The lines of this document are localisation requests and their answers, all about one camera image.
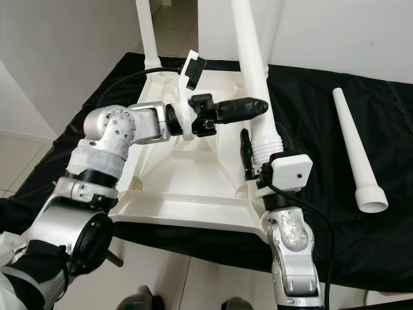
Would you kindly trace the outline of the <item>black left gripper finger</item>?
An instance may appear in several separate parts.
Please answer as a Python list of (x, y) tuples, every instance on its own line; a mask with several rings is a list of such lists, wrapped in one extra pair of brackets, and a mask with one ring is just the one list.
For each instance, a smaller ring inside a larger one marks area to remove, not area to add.
[(218, 122), (248, 121), (268, 112), (269, 103), (257, 98), (238, 98), (218, 103)]

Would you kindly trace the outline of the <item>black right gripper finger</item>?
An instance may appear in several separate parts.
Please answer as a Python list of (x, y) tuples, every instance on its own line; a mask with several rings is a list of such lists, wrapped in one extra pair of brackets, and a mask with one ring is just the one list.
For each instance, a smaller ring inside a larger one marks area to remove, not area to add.
[(250, 133), (247, 128), (240, 130), (240, 157), (244, 166), (244, 175), (246, 180), (255, 180), (257, 178), (256, 169), (253, 162), (252, 142)]

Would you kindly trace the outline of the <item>white plastic table leg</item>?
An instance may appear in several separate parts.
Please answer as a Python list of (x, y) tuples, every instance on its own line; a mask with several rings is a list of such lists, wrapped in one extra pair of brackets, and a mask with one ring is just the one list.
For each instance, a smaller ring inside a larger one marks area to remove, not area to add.
[(357, 207), (362, 212), (370, 214), (383, 212), (388, 207), (387, 196), (375, 178), (346, 97), (343, 95), (343, 89), (335, 88), (332, 95), (354, 178)]
[[(230, 0), (230, 5), (246, 96), (271, 103), (250, 0)], [(272, 154), (284, 151), (272, 107), (250, 122), (250, 133), (254, 165), (268, 163)]]
[(145, 68), (160, 68), (161, 60), (157, 54), (156, 35), (152, 21), (150, 0), (135, 0), (139, 29), (141, 30), (141, 43), (145, 55)]
[(268, 0), (265, 10), (265, 20), (263, 21), (263, 29), (259, 36), (259, 47), (261, 51), (261, 59), (263, 62), (263, 70), (265, 73), (269, 71), (270, 57), (272, 48), (276, 41), (278, 23), (281, 17), (281, 9), (283, 8), (283, 0)]

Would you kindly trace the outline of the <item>white plastic table top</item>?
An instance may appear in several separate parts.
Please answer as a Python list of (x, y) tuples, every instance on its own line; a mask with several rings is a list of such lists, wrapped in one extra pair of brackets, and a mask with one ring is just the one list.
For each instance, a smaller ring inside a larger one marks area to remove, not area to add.
[(250, 122), (216, 127), (216, 135), (133, 145), (116, 188), (115, 222), (237, 231), (267, 240), (265, 207), (247, 181), (240, 132)]

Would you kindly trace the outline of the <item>black cloth table cover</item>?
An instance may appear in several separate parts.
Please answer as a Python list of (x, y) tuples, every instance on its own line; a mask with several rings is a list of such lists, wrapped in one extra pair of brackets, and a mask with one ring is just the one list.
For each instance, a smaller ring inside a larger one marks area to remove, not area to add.
[[(112, 83), (144, 70), (144, 54), (126, 53), (83, 103), (17, 194), (2, 199), (2, 231), (21, 235), (32, 224), (83, 135), (82, 118)], [(334, 284), (413, 293), (413, 85), (359, 75), (270, 65), (274, 116), (314, 166), (302, 199), (325, 213), (334, 231)], [(342, 88), (389, 209), (361, 212), (339, 129), (332, 91)], [(119, 223), (115, 236), (220, 265), (269, 272), (271, 251), (259, 237), (175, 225)]]

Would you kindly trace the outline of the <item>grey robot right leg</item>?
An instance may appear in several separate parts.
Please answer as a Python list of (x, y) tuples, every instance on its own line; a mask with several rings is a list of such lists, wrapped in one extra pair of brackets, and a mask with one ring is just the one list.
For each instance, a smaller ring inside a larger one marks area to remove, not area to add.
[(254, 310), (254, 308), (252, 304), (250, 304), (250, 302), (245, 301), (245, 299), (233, 297), (223, 302), (219, 310)]

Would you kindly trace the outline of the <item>grey robot leg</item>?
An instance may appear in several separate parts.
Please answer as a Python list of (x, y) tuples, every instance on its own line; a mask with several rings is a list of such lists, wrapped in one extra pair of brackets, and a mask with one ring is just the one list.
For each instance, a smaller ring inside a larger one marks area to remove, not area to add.
[(250, 304), (250, 302), (245, 301), (245, 299), (233, 297), (223, 302), (219, 310), (254, 310), (254, 308), (252, 304)]
[(165, 302), (147, 286), (142, 285), (136, 293), (124, 298), (116, 310), (165, 310)]

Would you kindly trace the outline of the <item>grey robot left leg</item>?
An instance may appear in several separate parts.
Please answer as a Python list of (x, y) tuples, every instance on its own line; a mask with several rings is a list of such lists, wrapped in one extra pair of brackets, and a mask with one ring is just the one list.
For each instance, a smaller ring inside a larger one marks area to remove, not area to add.
[(116, 310), (165, 310), (165, 302), (147, 286), (142, 285), (136, 293), (124, 298)]

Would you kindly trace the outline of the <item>black metal table frame bar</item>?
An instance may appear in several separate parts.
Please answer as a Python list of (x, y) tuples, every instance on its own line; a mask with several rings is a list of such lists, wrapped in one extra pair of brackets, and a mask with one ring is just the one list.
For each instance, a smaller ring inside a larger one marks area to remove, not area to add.
[(124, 266), (124, 260), (122, 260), (121, 257), (118, 257), (118, 255), (113, 253), (112, 251), (106, 252), (106, 259), (116, 267)]

